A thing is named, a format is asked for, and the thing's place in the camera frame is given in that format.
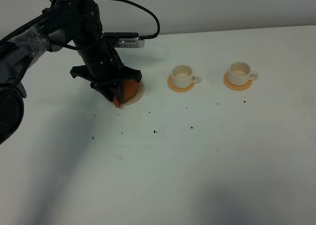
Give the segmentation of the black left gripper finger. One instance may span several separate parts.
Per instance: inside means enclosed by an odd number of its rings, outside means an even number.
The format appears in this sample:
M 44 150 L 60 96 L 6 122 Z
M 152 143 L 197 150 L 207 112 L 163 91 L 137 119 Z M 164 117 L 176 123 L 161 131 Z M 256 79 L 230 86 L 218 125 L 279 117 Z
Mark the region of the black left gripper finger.
M 110 102 L 112 102 L 114 98 L 117 96 L 117 83 L 112 83 L 108 85 L 91 83 L 90 86 L 95 91 L 101 93 Z
M 123 83 L 119 83 L 116 94 L 116 107 L 120 108 L 123 101 Z

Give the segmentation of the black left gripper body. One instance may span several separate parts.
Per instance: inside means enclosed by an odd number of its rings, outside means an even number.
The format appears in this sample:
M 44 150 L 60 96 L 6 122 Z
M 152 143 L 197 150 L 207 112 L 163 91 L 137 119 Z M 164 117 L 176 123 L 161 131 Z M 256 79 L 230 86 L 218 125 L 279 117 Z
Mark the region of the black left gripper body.
M 115 47 L 102 37 L 94 47 L 80 50 L 79 55 L 84 65 L 71 69 L 73 78 L 81 77 L 92 83 L 106 85 L 124 80 L 140 82 L 142 79 L 141 72 L 123 65 Z

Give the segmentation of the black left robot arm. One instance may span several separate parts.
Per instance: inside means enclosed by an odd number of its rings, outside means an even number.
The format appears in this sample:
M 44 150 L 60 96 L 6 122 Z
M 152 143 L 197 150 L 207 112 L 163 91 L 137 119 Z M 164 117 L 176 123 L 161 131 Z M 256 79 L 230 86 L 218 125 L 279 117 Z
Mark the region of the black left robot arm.
M 90 82 L 107 100 L 122 102 L 123 85 L 139 83 L 141 72 L 126 67 L 117 51 L 117 34 L 104 35 L 99 7 L 94 0 L 59 0 L 55 7 L 12 32 L 0 42 L 0 139 L 6 141 L 20 126 L 26 90 L 26 71 L 47 51 L 75 50 L 82 66 L 70 71 L 73 78 Z

